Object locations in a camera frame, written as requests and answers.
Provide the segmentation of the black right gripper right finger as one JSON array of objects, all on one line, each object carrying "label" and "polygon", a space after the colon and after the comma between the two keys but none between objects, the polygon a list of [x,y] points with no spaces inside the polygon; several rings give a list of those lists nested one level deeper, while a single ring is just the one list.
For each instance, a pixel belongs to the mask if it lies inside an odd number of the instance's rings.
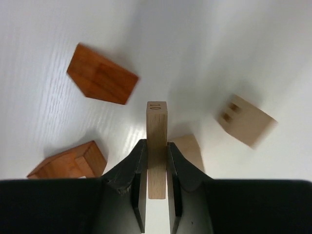
[{"label": "black right gripper right finger", "polygon": [[205,182],[209,177],[167,144],[167,180],[170,233],[211,234]]}]

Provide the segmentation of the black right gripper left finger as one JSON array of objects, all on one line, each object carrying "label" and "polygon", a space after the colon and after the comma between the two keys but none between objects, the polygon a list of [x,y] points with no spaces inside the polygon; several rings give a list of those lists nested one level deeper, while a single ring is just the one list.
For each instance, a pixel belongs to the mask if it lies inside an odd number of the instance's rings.
[{"label": "black right gripper left finger", "polygon": [[146,222],[147,142],[141,139],[130,154],[103,177],[101,232],[143,234]]}]

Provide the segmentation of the light wood block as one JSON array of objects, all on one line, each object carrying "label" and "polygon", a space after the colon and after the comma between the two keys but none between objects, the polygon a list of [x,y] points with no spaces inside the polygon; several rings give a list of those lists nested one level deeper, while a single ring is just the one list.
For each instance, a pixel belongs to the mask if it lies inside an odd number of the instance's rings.
[{"label": "light wood block", "polygon": [[173,142],[177,146],[189,162],[205,173],[201,149],[196,137],[193,134],[175,137],[169,141]]}]

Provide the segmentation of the light long wood plank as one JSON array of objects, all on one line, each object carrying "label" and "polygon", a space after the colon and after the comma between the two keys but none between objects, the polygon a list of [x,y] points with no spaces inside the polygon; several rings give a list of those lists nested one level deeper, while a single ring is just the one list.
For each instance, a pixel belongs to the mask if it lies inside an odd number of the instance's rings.
[{"label": "light long wood plank", "polygon": [[146,109],[148,198],[166,198],[168,109],[165,101],[149,101]]}]

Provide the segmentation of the light wood cube with holes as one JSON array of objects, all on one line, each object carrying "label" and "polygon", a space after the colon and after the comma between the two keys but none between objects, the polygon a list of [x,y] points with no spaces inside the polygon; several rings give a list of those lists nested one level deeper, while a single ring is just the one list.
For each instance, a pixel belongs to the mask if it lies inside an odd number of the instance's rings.
[{"label": "light wood cube with holes", "polygon": [[223,130],[253,148],[277,121],[250,102],[233,95],[220,111],[217,122]]}]

